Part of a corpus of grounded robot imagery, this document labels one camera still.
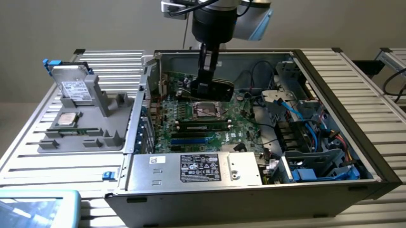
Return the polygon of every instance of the white wall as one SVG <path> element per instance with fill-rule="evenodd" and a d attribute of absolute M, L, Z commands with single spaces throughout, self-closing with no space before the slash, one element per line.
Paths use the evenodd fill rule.
<path fill-rule="evenodd" d="M 273 8 L 263 40 L 229 48 L 341 47 L 373 58 L 380 47 L 406 47 L 406 0 L 274 0 Z M 160 0 L 2 0 L 0 101 L 43 98 L 43 58 L 67 60 L 76 48 L 179 49 L 185 25 L 163 18 Z"/>
<path fill-rule="evenodd" d="M 51 84 L 44 58 L 76 48 L 181 49 L 185 21 L 159 0 L 0 0 L 0 102 L 38 102 Z"/>

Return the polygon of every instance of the blue latch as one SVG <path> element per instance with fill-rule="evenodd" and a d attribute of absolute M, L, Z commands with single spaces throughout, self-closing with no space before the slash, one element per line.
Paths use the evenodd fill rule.
<path fill-rule="evenodd" d="M 43 60 L 43 64 L 44 64 L 46 70 L 48 72 L 48 75 L 52 76 L 52 73 L 51 73 L 50 68 L 48 68 L 48 59 L 47 58 Z"/>
<path fill-rule="evenodd" d="M 50 66 L 58 66 L 63 63 L 62 60 L 51 60 L 51 62 L 48 63 Z"/>
<path fill-rule="evenodd" d="M 111 172 L 111 171 L 108 171 L 108 172 L 104 172 L 103 173 L 103 177 L 102 177 L 102 180 L 103 181 L 114 181 L 115 180 L 115 172 Z"/>

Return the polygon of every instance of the motherboard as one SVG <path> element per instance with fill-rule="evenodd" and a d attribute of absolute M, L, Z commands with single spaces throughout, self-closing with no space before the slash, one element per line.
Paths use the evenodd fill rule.
<path fill-rule="evenodd" d="M 261 138 L 254 137 L 258 126 L 242 116 L 247 102 L 245 93 L 235 92 L 230 102 L 197 100 L 187 96 L 193 77 L 167 72 L 167 97 L 152 101 L 155 153 L 262 153 Z"/>

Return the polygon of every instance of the side panel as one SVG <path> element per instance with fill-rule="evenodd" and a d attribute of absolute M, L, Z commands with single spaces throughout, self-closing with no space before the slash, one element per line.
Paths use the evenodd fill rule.
<path fill-rule="evenodd" d="M 380 184 L 357 184 L 353 187 L 114 196 L 106 201 L 126 225 L 140 228 L 333 217 L 380 187 Z"/>

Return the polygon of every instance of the blue drive bracket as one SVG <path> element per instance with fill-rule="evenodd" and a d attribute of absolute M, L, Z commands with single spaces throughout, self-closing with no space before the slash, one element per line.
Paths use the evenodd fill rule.
<path fill-rule="evenodd" d="M 347 172 L 342 172 L 334 177 L 317 177 L 313 169 L 297 169 L 291 174 L 295 182 L 358 180 L 361 178 L 358 169 L 353 165 L 349 168 Z"/>

